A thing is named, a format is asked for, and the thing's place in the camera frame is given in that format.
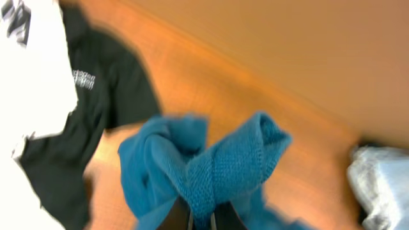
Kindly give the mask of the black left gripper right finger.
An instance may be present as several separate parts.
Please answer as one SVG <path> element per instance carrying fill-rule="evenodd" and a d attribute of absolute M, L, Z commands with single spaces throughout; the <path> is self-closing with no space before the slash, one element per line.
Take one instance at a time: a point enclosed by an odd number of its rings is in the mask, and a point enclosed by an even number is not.
<path fill-rule="evenodd" d="M 210 220 L 211 230 L 247 230 L 231 202 L 216 206 Z"/>

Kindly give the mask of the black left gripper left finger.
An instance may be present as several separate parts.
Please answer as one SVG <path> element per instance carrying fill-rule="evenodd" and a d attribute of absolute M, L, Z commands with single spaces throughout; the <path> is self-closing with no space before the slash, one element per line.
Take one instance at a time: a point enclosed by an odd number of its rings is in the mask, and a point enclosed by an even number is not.
<path fill-rule="evenodd" d="M 192 213 L 182 197 L 177 197 L 157 230 L 192 230 Z"/>

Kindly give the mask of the blue polo shirt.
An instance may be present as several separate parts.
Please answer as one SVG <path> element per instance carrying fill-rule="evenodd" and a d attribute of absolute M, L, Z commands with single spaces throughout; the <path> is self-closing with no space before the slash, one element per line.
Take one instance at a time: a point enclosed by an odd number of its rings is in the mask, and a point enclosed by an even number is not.
<path fill-rule="evenodd" d="M 182 198 L 198 229 L 210 227 L 216 207 L 231 203 L 247 229 L 306 229 L 267 207 L 262 186 L 291 144 L 264 112 L 255 113 L 207 146 L 200 116 L 159 116 L 118 148 L 121 185 L 138 229 L 156 229 Z"/>

